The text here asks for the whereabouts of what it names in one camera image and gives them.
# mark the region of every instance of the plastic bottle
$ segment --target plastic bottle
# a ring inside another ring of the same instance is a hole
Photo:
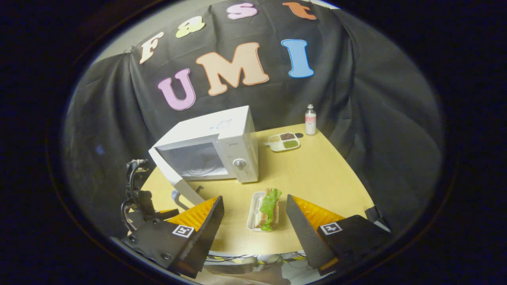
[[[314,135],[317,131],[317,113],[312,104],[308,104],[308,111],[305,113],[305,131],[309,135]]]

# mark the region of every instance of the yellow letter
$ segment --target yellow letter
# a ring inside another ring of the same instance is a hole
[[[201,16],[190,18],[185,22],[183,22],[181,25],[179,25],[178,27],[179,30],[178,32],[176,32],[176,37],[177,38],[184,37],[190,34],[191,32],[195,32],[202,29],[202,27],[204,27],[204,23],[202,22]]]
[[[254,85],[269,80],[269,76],[262,70],[261,62],[257,55],[258,43],[245,43],[236,47],[232,62],[229,62],[216,52],[201,55],[196,63],[204,67],[210,89],[208,94],[215,96],[227,91],[227,85],[222,84],[219,75],[232,87],[239,85],[241,70],[244,73],[243,84]]]
[[[141,52],[141,60],[139,61],[139,64],[142,64],[143,62],[147,61],[152,55],[152,49],[155,49],[158,45],[158,39],[164,36],[164,32],[160,32],[156,34],[153,38],[149,39],[147,42],[141,45],[142,52]]]

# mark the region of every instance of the bread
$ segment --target bread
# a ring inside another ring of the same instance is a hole
[[[271,192],[271,188],[266,189],[266,194],[268,194],[269,192]],[[258,229],[261,228],[268,219],[268,215],[260,211],[260,208],[262,206],[262,201],[263,200],[261,200],[261,202],[259,203],[259,206],[257,207],[256,218],[255,218],[255,227]],[[278,224],[278,201],[279,200],[276,200],[275,207],[273,209],[273,221],[271,222],[271,227],[273,227],[273,228]]]

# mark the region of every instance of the green food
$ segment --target green food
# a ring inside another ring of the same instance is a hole
[[[262,201],[262,206],[259,209],[261,212],[268,215],[268,219],[262,225],[261,230],[270,232],[273,230],[271,227],[271,222],[273,221],[273,211],[275,210],[276,200],[280,197],[282,192],[276,188],[271,188],[271,192],[269,192],[266,196],[264,196],[264,200]]]
[[[290,149],[290,148],[293,148],[293,147],[297,147],[298,146],[298,142],[295,141],[295,140],[284,141],[283,142],[283,146],[286,149]]]

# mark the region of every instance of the yellow table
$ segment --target yellow table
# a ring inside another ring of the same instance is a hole
[[[270,135],[302,133],[301,146],[275,153],[263,143]],[[204,200],[222,195],[225,214],[211,250],[227,254],[279,254],[302,249],[291,222],[285,213],[287,194],[305,199],[343,217],[361,215],[373,207],[373,201],[343,157],[317,131],[305,133],[305,124],[257,132],[259,140],[259,181],[241,184],[237,180],[190,181]],[[272,232],[256,232],[246,227],[252,195],[265,188],[278,188],[280,197],[279,224]],[[178,208],[171,199],[174,187],[158,168],[150,175],[142,190],[151,191],[155,210]],[[192,207],[183,196],[180,201]]]

